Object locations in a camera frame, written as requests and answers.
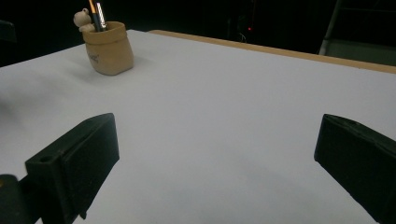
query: white table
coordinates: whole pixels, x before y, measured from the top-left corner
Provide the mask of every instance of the white table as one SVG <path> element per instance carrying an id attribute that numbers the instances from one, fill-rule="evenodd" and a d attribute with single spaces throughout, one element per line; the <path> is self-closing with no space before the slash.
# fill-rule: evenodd
<path id="1" fill-rule="evenodd" d="M 0 68 L 0 172 L 112 112 L 120 161 L 75 223 L 375 223 L 314 161 L 324 113 L 396 139 L 396 75 L 128 31 L 135 67 L 85 47 Z"/>

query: pen holder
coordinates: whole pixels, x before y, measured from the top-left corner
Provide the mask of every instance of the pen holder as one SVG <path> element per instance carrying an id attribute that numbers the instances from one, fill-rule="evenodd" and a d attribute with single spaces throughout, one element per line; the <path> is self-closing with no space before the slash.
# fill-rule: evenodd
<path id="1" fill-rule="evenodd" d="M 108 21 L 103 32 L 82 32 L 92 67 L 99 73 L 115 76 L 134 66 L 134 54 L 125 25 Z"/>

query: dark background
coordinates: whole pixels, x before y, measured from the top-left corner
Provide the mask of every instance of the dark background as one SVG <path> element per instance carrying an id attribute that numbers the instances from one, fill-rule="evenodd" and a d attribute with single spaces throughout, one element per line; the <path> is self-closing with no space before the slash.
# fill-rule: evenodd
<path id="1" fill-rule="evenodd" d="M 396 20 L 391 11 L 396 8 L 395 2 L 344 0 L 333 36 L 394 46 Z M 108 21 L 121 21 L 127 29 L 167 30 L 318 53 L 335 3 L 336 0 L 103 0 L 103 7 Z M 73 16 L 84 7 L 89 8 L 88 0 L 59 4 L 50 0 L 1 1 L 0 20 L 14 23 L 17 42 L 0 39 L 0 66 L 83 44 Z"/>

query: table edge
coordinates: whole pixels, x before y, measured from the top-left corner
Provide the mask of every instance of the table edge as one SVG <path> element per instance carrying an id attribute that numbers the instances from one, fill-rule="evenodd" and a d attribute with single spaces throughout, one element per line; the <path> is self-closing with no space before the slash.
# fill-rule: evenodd
<path id="1" fill-rule="evenodd" d="M 172 36 L 172 37 L 182 38 L 182 39 L 189 39 L 189 40 L 200 41 L 200 42 L 205 42 L 205 43 L 210 43 L 210 44 L 217 44 L 217 45 L 233 47 L 233 48 L 238 48 L 238 49 L 247 49 L 247 50 L 254 50 L 254 51 L 265 52 L 265 53 L 272 53 L 272 54 L 276 54 L 276 55 L 288 56 L 288 57 L 293 57 L 293 58 L 307 59 L 307 60 L 322 62 L 322 63 L 334 63 L 334 64 L 340 64 L 340 65 L 345 65 L 345 66 L 349 66 L 349 67 L 356 67 L 356 68 L 368 69 L 368 70 L 373 70 L 373 71 L 378 71 L 378 72 L 396 74 L 396 66 L 384 65 L 384 64 L 379 64 L 379 63 L 360 62 L 360 61 L 354 61 L 354 60 L 349 60 L 349 59 L 335 58 L 335 57 L 331 57 L 331 56 L 304 53 L 304 52 L 293 51 L 293 50 L 288 50 L 288 49 L 276 49 L 276 48 L 270 48 L 270 47 L 265 47 L 265 46 L 235 42 L 235 41 L 230 41 L 230 40 L 216 39 L 216 38 L 200 36 L 200 35 L 187 35 L 187 34 L 165 31 L 165 30 L 150 30 L 150 31 L 148 31 L 148 33 L 155 34 L 155 35 Z"/>

